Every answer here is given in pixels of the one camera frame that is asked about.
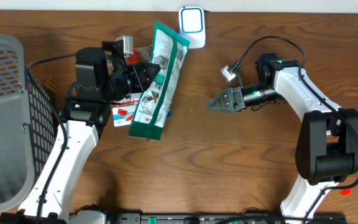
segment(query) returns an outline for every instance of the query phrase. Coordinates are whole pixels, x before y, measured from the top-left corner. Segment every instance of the blue square outline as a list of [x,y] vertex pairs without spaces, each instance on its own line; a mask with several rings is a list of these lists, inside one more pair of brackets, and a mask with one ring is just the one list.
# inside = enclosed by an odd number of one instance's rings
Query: blue square outline
[[[201,29],[199,30],[199,31],[193,31],[193,32],[186,32],[184,29],[183,29],[183,27],[184,27],[184,25],[183,25],[183,11],[184,10],[195,10],[195,9],[197,9],[197,10],[199,10],[199,12],[200,12],[200,17],[201,17]],[[180,19],[181,19],[181,30],[185,33],[185,34],[192,34],[192,33],[198,33],[198,32],[201,32],[201,31],[203,31],[203,12],[201,11],[201,9],[199,9],[199,8],[193,8],[193,7],[191,7],[191,8],[184,8],[182,11],[181,11],[181,13],[180,13]]]

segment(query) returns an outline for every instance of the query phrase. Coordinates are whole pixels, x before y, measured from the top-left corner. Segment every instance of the wood grain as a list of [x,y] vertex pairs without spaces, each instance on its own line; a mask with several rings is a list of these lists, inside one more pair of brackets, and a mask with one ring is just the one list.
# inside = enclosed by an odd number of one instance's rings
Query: wood grain
[[[33,62],[124,34],[133,36],[136,47],[151,44],[154,21],[178,29],[175,12],[0,11],[0,33],[16,36]],[[206,33],[205,47],[191,50],[185,61],[162,140],[131,138],[128,127],[114,128],[110,119],[85,164],[73,211],[92,203],[145,213],[277,211],[297,176],[296,114],[283,104],[236,114],[205,109],[231,85],[220,69],[263,35],[302,46],[316,85],[344,108],[358,110],[358,14],[207,12]],[[254,60],[267,52],[300,57],[279,40],[261,42],[243,61],[245,85],[257,81]],[[75,80],[74,62],[34,70],[58,108]],[[358,187],[347,197],[331,192],[319,211],[343,212],[349,223],[358,223]]]

